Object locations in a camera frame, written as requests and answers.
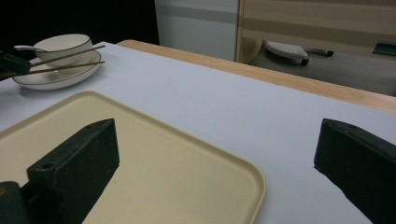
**white spoon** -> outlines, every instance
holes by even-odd
[[[39,52],[45,52],[46,50],[44,49],[38,49],[33,46],[28,46],[28,45],[16,45],[14,46],[15,50],[24,50],[24,49],[29,49],[29,50],[34,50],[34,51],[39,51]]]

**table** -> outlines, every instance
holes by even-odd
[[[0,82],[0,131],[97,91],[256,164],[267,181],[256,223],[370,223],[313,159],[324,118],[396,144],[393,97],[133,40],[102,44],[105,64],[74,86],[33,91]]]

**beige tray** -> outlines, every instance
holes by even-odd
[[[83,126],[114,118],[120,167],[84,223],[253,223],[265,179],[253,164],[96,92],[75,94],[0,133],[0,181]]]

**chopsticks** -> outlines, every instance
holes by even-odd
[[[101,48],[104,48],[104,47],[105,47],[105,45],[101,45],[101,46],[98,46],[98,47],[95,47],[95,48],[85,49],[85,50],[82,50],[82,51],[79,51],[79,52],[66,54],[64,56],[53,58],[53,59],[49,59],[49,60],[42,61],[42,62],[39,62],[39,63],[32,63],[31,67],[36,67],[36,66],[39,66],[39,65],[44,64],[44,63],[52,63],[52,62],[55,62],[55,61],[58,61],[58,60],[61,60],[61,59],[64,59],[64,58],[69,58],[69,57],[72,57],[72,56],[75,56],[75,55],[78,55],[78,54],[82,54],[82,53],[85,53],[85,52],[88,52],[88,51],[92,51],[92,50],[95,50],[95,49],[101,49]]]
[[[95,47],[95,48],[85,49],[85,50],[82,50],[82,51],[79,51],[79,52],[67,54],[67,55],[64,55],[64,56],[61,56],[61,57],[57,57],[57,58],[53,58],[53,59],[49,59],[49,60],[46,60],[46,61],[42,61],[42,62],[38,62],[38,63],[32,63],[31,67],[36,67],[36,66],[39,66],[39,65],[44,64],[44,63],[55,62],[55,61],[58,61],[58,60],[61,60],[61,59],[64,59],[64,58],[72,57],[72,56],[75,56],[75,55],[78,55],[78,54],[82,54],[82,53],[85,53],[85,52],[88,52],[88,51],[92,51],[92,50],[95,50],[95,49],[101,49],[101,48],[104,48],[104,47],[105,47],[105,45],[101,45],[101,46],[98,46],[98,47]],[[0,80],[6,79],[6,78],[9,78],[9,77],[20,77],[20,76],[26,76],[26,75],[32,75],[32,74],[59,71],[59,70],[64,70],[64,69],[95,65],[95,64],[104,63],[104,62],[105,61],[100,61],[100,62],[96,62],[96,63],[82,63],[82,64],[73,64],[73,65],[67,65],[67,66],[61,66],[61,67],[40,69],[40,70],[30,71],[28,74],[23,74],[23,75],[20,75],[20,74],[14,73],[14,72],[3,72],[3,73],[0,73]]]

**wooden table edge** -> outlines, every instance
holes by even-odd
[[[396,97],[393,96],[370,91],[362,91],[324,81],[314,80],[312,78],[298,77],[295,75],[281,73],[248,64],[222,60],[179,49],[170,49],[167,47],[153,45],[132,39],[123,40],[117,43],[117,45],[180,60],[187,63],[199,64],[244,77],[255,78],[261,81],[330,97],[336,100],[350,102],[356,105],[364,105],[396,113]]]

